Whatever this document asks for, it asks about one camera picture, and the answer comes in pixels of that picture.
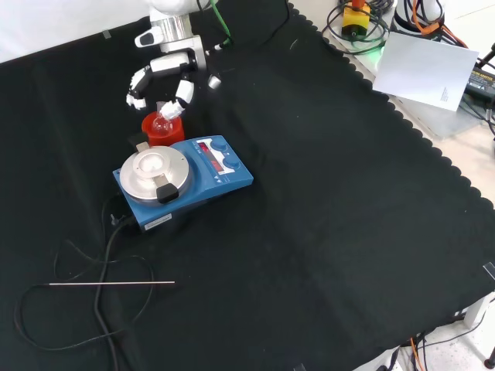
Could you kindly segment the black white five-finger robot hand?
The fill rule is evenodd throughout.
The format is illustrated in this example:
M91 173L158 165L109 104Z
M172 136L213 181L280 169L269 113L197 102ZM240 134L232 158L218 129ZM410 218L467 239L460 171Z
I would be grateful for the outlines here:
M136 110L146 108L145 91L155 78L180 75L174 99L166 101L159 108L159 114L171 121L180 117L193 99L195 83L190 74L207 72L207 62L200 36L165 43L164 47L166 51L162 56L135 72L126 103Z

